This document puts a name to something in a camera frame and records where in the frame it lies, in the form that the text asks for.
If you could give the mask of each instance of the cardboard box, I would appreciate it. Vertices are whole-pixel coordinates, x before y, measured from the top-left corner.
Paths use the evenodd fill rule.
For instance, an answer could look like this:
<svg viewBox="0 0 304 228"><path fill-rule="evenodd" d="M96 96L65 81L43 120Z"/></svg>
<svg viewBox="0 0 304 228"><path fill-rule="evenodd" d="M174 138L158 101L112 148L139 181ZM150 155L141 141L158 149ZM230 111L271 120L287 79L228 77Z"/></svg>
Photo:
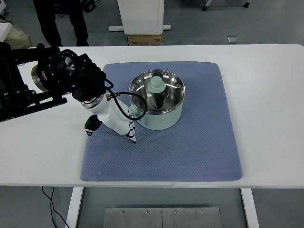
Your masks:
<svg viewBox="0 0 304 228"><path fill-rule="evenodd" d="M129 46L162 45L162 34L159 35L128 35Z"/></svg>

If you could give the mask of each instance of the electrical cable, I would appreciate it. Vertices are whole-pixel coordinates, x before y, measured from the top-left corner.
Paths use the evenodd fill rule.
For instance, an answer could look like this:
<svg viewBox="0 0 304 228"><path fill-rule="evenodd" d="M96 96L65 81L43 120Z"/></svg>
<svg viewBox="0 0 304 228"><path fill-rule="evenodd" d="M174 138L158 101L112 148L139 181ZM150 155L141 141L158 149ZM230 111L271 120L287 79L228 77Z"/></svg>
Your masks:
<svg viewBox="0 0 304 228"><path fill-rule="evenodd" d="M46 197L48 197L48 199L50 200L51 217L52 217L52 221L53 221L53 224L54 224L55 228L57 228L57 226L56 226L55 221L54 221L54 218L53 218L52 208L53 208L53 211L61 217L61 219L63 220L63 222L65 223L65 225L66 225L68 228L70 228L70 227L68 226L68 224L66 223L66 221L64 220L64 218L63 218L63 217L55 210L55 208L54 208L53 195L54 195L55 187L53 187L51 197L49 197L49 196L44 192L43 186L41 186L41 189L42 189L43 194L44 194Z"/></svg>
<svg viewBox="0 0 304 228"><path fill-rule="evenodd" d="M109 91L109 93L111 94L112 98L114 99L114 101L115 101L117 107L119 108L119 110L121 111L121 113L122 113L127 119L135 121L135 120L140 120L141 118L143 118L143 116L146 114L146 112L147 112L147 110L148 110L148 105L147 105L146 100L145 100L142 96L140 96L139 94L130 93L130 92L117 92L117 93L115 94L115 93L113 93L113 91L111 90L111 89L114 87L114 84L113 84L109 79L107 79L107 78L105 79L105 81L106 81L107 83L110 84L110 86L105 86L105 89L106 89L107 91ZM120 95L120 94L132 95L132 96L136 96L136 97L140 98L140 99L143 101L143 104L144 104L144 110L143 110L142 115L140 115L139 117L136 117L136 118L135 118L135 117L130 117L128 114L126 114L126 113L123 111L122 107L120 106L120 104L118 103L118 100L117 100L117 98L116 98L116 96L117 96L117 95Z"/></svg>

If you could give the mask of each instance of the beige pants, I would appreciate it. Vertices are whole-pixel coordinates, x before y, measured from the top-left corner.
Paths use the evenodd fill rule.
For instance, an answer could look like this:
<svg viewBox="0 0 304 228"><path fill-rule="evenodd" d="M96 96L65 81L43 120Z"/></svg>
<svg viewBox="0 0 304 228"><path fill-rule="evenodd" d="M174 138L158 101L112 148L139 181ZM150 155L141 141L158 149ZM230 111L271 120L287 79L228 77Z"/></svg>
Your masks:
<svg viewBox="0 0 304 228"><path fill-rule="evenodd" d="M0 19L0 23L6 22L8 21ZM14 25L12 25L4 42L8 43L11 49L26 49L33 46L30 36Z"/></svg>

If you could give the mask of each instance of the black cable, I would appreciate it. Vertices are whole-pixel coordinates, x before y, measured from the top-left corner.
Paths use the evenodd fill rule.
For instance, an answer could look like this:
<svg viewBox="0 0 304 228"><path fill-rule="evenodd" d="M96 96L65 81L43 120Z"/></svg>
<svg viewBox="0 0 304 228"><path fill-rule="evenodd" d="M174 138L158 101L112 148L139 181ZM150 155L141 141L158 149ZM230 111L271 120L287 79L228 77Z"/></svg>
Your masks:
<svg viewBox="0 0 304 228"><path fill-rule="evenodd" d="M143 113L142 113L141 116L134 118L134 117L128 116L128 115L123 111L123 109L122 109L121 106L119 105L118 100L117 100L117 98L116 98L116 95L113 93L113 91L112 91L110 88L108 88L108 87L106 87L106 89L107 89L107 91L110 92L110 94L111 94L111 96L113 97L115 103L117 104L117 107L119 108L119 110L122 112L122 114L123 114L127 119L133 120L133 121L134 121L134 120L140 120L140 119L143 118L143 116L146 114L147 109L148 109L147 102L146 102L146 100L145 100L142 96L140 96L139 94L130 93L130 92L118 92L118 94L133 95L133 96L136 96L136 97L142 99L142 101L143 101L143 103L144 103L144 111L143 111Z"/></svg>
<svg viewBox="0 0 304 228"><path fill-rule="evenodd" d="M44 194L46 197L48 197L48 199L50 200L51 216L52 216L52 221L53 221L53 224L54 224L55 228L57 228L57 226L56 226L56 224L55 224L55 222L54 222L52 208L53 208L53 211L61 217L61 219L63 220L63 222L65 223L65 225L66 225L68 228L70 228L70 227L68 226L68 224L66 223L66 221L64 220L64 218L63 218L63 217L55 210L55 208L54 208L53 195L54 195L55 187L53 187L53 191L52 191L51 197L49 197L49 196L44 192L43 186L41 186L41 189L42 189L43 194Z"/></svg>

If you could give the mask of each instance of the table leg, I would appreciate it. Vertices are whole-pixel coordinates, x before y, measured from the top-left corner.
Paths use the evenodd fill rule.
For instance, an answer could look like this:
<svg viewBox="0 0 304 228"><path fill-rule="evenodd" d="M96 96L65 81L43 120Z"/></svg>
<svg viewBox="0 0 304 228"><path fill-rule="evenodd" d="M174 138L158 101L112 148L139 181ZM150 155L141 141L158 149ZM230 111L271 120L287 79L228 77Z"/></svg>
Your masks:
<svg viewBox="0 0 304 228"><path fill-rule="evenodd" d="M259 228L257 211L251 189L241 189L248 228Z"/></svg>
<svg viewBox="0 0 304 228"><path fill-rule="evenodd" d="M70 201L70 206L68 208L66 223L70 228L77 227L78 214L81 205L82 193L84 187L74 187L72 192L72 197Z"/></svg>

